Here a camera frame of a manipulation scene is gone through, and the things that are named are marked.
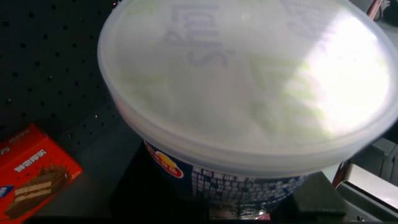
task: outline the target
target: white surface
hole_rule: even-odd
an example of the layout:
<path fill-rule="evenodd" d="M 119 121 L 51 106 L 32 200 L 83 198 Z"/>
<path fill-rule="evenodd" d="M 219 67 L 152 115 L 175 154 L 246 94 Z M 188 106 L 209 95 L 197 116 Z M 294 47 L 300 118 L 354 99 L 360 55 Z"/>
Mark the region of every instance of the white surface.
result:
<path fill-rule="evenodd" d="M 101 72 L 124 119 L 174 157 L 233 174 L 314 172 L 398 113 L 396 51 L 337 2 L 123 1 L 101 33 Z"/>
<path fill-rule="evenodd" d="M 335 178 L 335 175 L 336 175 L 336 172 L 337 172 L 337 170 L 338 170 L 338 166 L 339 166 L 339 165 L 340 165 L 340 164 L 335 164 L 335 165 L 333 165 L 333 166 L 324 168 L 324 169 L 322 170 L 323 174 L 328 178 L 328 180 L 329 180 L 330 182 L 332 182 L 333 179 Z"/>

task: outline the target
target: black surface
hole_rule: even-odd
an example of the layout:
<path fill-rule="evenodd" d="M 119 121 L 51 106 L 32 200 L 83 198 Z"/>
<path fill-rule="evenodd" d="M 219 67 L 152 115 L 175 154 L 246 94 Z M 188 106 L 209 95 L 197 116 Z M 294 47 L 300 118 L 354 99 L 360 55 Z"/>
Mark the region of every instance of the black surface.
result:
<path fill-rule="evenodd" d="M 278 222 L 338 222 L 347 213 L 346 203 L 322 172 L 311 175 L 271 212 Z"/>
<path fill-rule="evenodd" d="M 178 199 L 141 144 L 109 201 L 112 216 L 120 222 L 149 220 L 201 220 L 208 217 L 202 203 Z"/>
<path fill-rule="evenodd" d="M 56 138 L 109 103 L 96 48 L 112 8 L 113 0 L 0 1 L 0 140 L 29 123 Z"/>
<path fill-rule="evenodd" d="M 112 216 L 120 222 L 133 222 L 137 216 L 151 220 L 208 220 L 205 203 L 178 199 L 153 165 L 141 144 L 109 201 Z M 273 213 L 275 222 L 342 220 L 344 200 L 321 172 L 308 180 L 282 202 Z"/>

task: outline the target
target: chocolate wafer box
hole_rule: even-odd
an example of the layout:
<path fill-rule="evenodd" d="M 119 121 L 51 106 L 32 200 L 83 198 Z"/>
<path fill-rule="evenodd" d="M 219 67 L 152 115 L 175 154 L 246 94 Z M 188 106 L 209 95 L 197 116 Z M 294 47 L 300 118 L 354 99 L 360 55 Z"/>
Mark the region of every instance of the chocolate wafer box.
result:
<path fill-rule="evenodd" d="M 0 223 L 21 223 L 82 173 L 34 124 L 0 143 Z"/>

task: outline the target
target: white lid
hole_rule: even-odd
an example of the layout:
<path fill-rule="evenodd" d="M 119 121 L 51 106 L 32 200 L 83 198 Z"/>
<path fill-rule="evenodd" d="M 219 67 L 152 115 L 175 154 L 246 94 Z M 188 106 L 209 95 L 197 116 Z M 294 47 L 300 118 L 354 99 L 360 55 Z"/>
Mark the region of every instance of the white lid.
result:
<path fill-rule="evenodd" d="M 320 170 L 382 134 L 397 116 L 392 58 L 345 1 L 124 0 L 98 44 L 121 114 L 149 142 L 267 177 Z"/>

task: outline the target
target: black pegboard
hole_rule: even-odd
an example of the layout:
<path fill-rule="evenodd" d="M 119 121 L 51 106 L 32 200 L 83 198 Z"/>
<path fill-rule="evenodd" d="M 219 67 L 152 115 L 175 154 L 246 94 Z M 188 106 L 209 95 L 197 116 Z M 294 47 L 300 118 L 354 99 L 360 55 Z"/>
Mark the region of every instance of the black pegboard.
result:
<path fill-rule="evenodd" d="M 29 123 L 62 138 L 112 106 L 96 48 L 113 7 L 113 0 L 0 1 L 0 140 Z"/>

